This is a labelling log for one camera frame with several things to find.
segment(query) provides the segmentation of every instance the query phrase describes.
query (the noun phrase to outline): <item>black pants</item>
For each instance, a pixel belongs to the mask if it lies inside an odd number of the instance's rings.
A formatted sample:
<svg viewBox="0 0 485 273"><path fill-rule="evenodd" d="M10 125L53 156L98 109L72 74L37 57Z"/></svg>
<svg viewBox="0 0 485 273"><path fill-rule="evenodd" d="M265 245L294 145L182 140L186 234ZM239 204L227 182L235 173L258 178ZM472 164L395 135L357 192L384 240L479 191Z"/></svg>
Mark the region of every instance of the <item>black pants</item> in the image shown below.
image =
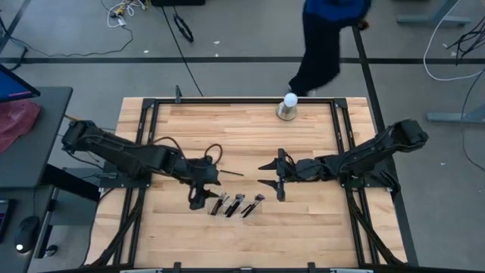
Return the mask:
<svg viewBox="0 0 485 273"><path fill-rule="evenodd" d="M305 54L289 87L297 96L323 86L340 73L340 28L315 14L303 13Z"/></svg>

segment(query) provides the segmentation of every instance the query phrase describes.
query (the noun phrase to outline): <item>wooden tabletop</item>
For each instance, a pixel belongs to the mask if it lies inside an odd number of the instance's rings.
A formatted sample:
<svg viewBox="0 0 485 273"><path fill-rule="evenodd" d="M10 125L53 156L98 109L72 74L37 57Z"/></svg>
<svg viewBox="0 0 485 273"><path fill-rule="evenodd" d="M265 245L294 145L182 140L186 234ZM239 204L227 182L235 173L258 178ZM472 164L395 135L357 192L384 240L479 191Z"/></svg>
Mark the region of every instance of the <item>wooden tabletop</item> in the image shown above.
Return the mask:
<svg viewBox="0 0 485 273"><path fill-rule="evenodd" d="M366 98L347 98L347 102L358 145L374 137L371 114ZM124 99L116 131L119 137L135 140L141 104L142 98ZM155 139L175 138L188 158L202 157L208 146L219 143L224 154L218 167L244 174L221 173L224 189L213 187L214 191L224 190L231 196L244 193L250 200L260 193L266 200L248 218L214 217L206 208L189 210L187 185L155 175L143 207L136 267L171 268L174 262L182 262L184 268L304 268L308 262L322 268L357 266L345 192L338 182L288 183L285 202L278 202L272 188L257 182L277 178L275 171L258 167L271 162L278 148L295 161L338 153L328 105L300 104L293 121L280 120L275 109L272 104L159 108ZM345 128L341 115L339 120ZM218 156L216 150L209 154ZM384 188L368 188L366 193L374 229L405 260L390 194ZM125 190L114 190L99 204L87 263L101 254L117 232L124 195ZM367 237L360 230L370 262Z"/></svg>

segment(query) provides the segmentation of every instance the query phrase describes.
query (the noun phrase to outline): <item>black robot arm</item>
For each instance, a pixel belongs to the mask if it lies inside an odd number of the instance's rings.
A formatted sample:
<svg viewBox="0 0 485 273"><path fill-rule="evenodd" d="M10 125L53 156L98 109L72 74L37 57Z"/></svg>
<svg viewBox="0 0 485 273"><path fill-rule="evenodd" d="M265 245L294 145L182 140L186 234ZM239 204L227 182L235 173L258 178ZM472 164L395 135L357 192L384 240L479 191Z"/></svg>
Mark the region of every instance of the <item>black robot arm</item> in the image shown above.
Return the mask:
<svg viewBox="0 0 485 273"><path fill-rule="evenodd" d="M418 122L405 120L389 126L375 138L356 146L340 155L318 156L293 161L284 149L278 149L278 157L268 165L261 166L260 170L276 170L279 180L259 180L259 182L272 186L277 191L277 198L285 196L284 183L289 182L316 182L320 180L336 180L345 187L347 203L350 212L365 229L369 238L382 254L387 264L401 265L391 251L385 246L372 226L365 220L361 209L357 206L353 195L353 181L372 171L374 166L391 156L394 152L412 152L420 149L428 140L428 135L421 129ZM380 179L390 179L381 174Z"/></svg>
<svg viewBox="0 0 485 273"><path fill-rule="evenodd" d="M191 209L201 209L205 199L217 196L205 190L204 185L221 185L217 180L216 165L208 155L185 158L183 152L174 147L137 145L97 128L92 121L70 122L62 144L62 149L71 155L75 152L95 153L133 180L141 180L150 173L174 177L182 184L189 185Z"/></svg>
<svg viewBox="0 0 485 273"><path fill-rule="evenodd" d="M335 180L338 177L360 177L395 152L412 152L424 146L428 135L413 120L399 121L375 138L340 155L325 155L293 161L283 149L278 158L261 170L277 170L286 182Z"/></svg>

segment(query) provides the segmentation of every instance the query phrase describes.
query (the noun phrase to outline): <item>computer screen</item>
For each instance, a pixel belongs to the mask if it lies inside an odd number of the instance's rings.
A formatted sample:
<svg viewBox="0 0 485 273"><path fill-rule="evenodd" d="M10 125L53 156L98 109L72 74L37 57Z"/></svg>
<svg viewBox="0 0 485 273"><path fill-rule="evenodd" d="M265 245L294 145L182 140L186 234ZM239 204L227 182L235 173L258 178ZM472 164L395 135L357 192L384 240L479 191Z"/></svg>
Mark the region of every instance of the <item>computer screen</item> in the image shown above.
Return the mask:
<svg viewBox="0 0 485 273"><path fill-rule="evenodd" d="M0 65L0 102L40 96L40 92Z"/></svg>

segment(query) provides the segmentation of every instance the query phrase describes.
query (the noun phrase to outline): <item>gray floor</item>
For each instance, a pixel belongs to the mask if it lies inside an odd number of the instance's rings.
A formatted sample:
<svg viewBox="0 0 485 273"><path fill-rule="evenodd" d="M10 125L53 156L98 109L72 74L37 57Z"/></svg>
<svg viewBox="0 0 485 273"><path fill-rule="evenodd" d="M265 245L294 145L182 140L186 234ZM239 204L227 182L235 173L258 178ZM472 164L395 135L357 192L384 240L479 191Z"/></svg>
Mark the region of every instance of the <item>gray floor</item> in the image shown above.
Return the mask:
<svg viewBox="0 0 485 273"><path fill-rule="evenodd" d="M0 2L2 18L13 20L23 0ZM104 0L112 6L115 0ZM180 39L190 57L301 56L303 0L208 0L203 7L178 8L192 27L196 42ZM374 2L368 17L371 28L363 39L372 58L422 58L433 29L396 24L398 14L429 12L439 0L423 2ZM476 22L485 12L480 0L459 4L453 14ZM155 9L136 10L128 17L134 41L120 53L103 57L179 57L163 16ZM430 50L432 58L450 58L451 43L465 30L440 30ZM129 34L106 26L99 0L32 0L14 36L49 54L107 51L119 48ZM352 31L342 34L343 57L358 57ZM9 42L0 57L17 57L20 49ZM29 52L28 57L43 57ZM471 58L483 58L483 50ZM297 63L190 64L207 96L278 96ZM440 77L455 77L480 70L479 65L431 65ZM427 111L459 111L472 79L437 82L419 64L371 65L386 124L414 118L429 133L424 149L395 156L420 265L485 270L485 174L469 163L462 151L459 124L432 124ZM197 96L183 64L25 64L16 73L34 86L72 86L68 113L94 120L100 127L115 127L120 103L126 96L172 96L179 85L185 96ZM367 96L359 64L343 64L342 73L321 96ZM467 109L484 101L485 79L472 93ZM483 126L466 128L466 146L472 158L485 165ZM59 167L85 167L68 158L56 143L50 162ZM61 248L51 258L36 260L31 271L73 268L87 248L87 226L60 227L52 241Z"/></svg>

